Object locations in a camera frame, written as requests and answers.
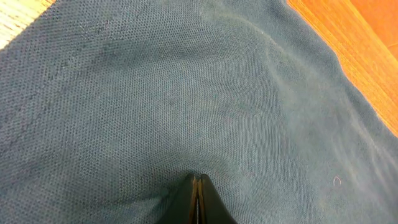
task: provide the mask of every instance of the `orange wood surface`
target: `orange wood surface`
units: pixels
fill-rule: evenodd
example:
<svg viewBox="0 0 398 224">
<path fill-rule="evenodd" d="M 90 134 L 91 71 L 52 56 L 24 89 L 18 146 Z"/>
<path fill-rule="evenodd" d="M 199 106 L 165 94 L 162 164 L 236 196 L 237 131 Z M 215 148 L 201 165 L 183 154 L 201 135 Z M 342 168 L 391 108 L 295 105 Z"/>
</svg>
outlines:
<svg viewBox="0 0 398 224">
<path fill-rule="evenodd" d="M 394 13 L 398 11 L 393 1 L 287 0 L 335 51 L 347 78 L 398 136 L 398 61 L 394 56 L 398 42 Z"/>
</svg>

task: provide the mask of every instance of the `black pointed object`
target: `black pointed object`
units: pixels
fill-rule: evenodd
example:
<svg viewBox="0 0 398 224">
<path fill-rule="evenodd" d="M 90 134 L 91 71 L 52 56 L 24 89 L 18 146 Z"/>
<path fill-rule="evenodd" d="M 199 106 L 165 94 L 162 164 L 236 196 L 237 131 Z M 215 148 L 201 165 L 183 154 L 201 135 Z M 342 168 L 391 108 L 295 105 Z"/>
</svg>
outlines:
<svg viewBox="0 0 398 224">
<path fill-rule="evenodd" d="M 206 174 L 202 174 L 199 181 L 193 174 L 187 175 L 165 215 L 157 222 L 171 223 L 236 224 Z"/>
</svg>

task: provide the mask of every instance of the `gray fabric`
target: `gray fabric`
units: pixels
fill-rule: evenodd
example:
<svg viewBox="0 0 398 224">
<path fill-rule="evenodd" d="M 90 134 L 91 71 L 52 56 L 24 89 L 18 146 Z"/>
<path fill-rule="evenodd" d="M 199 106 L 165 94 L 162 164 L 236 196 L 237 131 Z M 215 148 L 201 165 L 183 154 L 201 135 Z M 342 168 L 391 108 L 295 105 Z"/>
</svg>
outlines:
<svg viewBox="0 0 398 224">
<path fill-rule="evenodd" d="M 0 223 L 154 223 L 189 172 L 238 223 L 397 221 L 397 138 L 284 1 L 57 1 L 0 71 Z"/>
</svg>

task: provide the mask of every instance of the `blue-gray fabric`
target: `blue-gray fabric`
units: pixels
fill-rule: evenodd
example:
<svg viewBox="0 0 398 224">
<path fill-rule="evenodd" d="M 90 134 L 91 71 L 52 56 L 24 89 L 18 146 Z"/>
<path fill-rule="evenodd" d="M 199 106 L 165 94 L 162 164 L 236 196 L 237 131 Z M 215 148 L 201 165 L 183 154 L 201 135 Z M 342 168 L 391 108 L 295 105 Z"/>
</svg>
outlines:
<svg viewBox="0 0 398 224">
<path fill-rule="evenodd" d="M 397 223 L 397 150 L 284 0 L 59 0 L 0 52 L 0 223 L 155 223 L 190 172 L 238 223 Z"/>
</svg>

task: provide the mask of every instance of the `light wood surface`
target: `light wood surface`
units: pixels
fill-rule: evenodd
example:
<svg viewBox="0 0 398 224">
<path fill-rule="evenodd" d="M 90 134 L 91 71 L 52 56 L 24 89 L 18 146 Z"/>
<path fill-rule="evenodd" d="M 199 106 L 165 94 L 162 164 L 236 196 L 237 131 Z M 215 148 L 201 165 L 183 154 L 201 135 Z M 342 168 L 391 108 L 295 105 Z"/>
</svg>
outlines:
<svg viewBox="0 0 398 224">
<path fill-rule="evenodd" d="M 0 49 L 55 0 L 0 0 Z M 398 1 L 287 0 L 335 51 L 344 73 L 398 136 Z"/>
</svg>

